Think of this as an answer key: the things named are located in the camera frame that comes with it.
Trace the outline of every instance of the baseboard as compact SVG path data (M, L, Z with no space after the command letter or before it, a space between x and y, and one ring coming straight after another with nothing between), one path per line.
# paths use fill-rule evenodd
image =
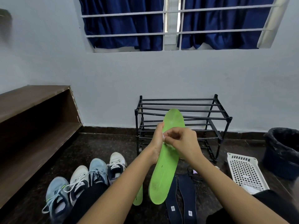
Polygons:
M84 126L79 129L80 133L105 133L105 134L126 134L136 135L135 128L121 127L90 127ZM264 132L227 132L226 139L242 139L242 140L263 140Z

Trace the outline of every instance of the person's right hand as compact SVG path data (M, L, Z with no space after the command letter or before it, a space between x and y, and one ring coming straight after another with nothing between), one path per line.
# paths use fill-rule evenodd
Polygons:
M174 127L163 133L163 141L172 145L189 164L197 155L203 156L196 132L190 128Z

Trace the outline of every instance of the green insole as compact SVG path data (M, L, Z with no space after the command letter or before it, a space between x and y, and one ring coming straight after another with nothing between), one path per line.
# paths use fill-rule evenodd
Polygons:
M164 117L163 132L173 127L185 127L184 118L178 109L170 109ZM166 200L179 155L172 146L162 145L156 167L149 186L149 196L154 204L161 204Z
M143 184L141 185L141 187L133 201L133 204L135 206L139 206L142 203L142 199L143 199L143 187L142 186L143 186Z

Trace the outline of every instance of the blue curtain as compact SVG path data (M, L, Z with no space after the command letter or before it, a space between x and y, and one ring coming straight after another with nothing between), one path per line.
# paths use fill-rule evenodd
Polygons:
M80 0L82 15L163 11L164 0ZM84 18L86 35L163 32L163 14ZM135 47L160 51L162 35L92 37L93 47L115 49Z
M185 9L264 5L273 1L185 0ZM269 12L270 8L255 8L185 13L183 31L263 28ZM205 42L213 49L256 49L260 34L261 31L186 34L182 35L181 47L197 49Z

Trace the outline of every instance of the sneaker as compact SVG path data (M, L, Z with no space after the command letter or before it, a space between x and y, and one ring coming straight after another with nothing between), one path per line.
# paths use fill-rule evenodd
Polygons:
M70 201L74 206L81 193L89 187L88 169L86 166L78 166L74 171L70 184L63 189L65 192L70 193Z
M107 164L99 158L94 158L89 166L89 184L90 186L103 182L108 185Z
M68 194L62 189L69 182L63 177L55 177L47 190L46 206L42 209L42 213L50 213L50 219L53 224L61 224L71 211L71 204Z
M125 170L127 163L125 158L118 152L112 153L108 166L108 180L112 184Z

